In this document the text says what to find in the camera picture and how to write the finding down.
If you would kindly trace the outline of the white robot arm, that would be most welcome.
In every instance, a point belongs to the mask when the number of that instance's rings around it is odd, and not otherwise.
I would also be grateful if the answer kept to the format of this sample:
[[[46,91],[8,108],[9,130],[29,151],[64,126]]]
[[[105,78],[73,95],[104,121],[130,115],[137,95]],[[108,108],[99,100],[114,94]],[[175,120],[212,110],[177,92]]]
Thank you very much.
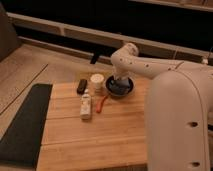
[[[151,80],[144,105],[148,171],[211,171],[213,66],[144,58],[132,43],[111,62],[117,79],[133,72]]]

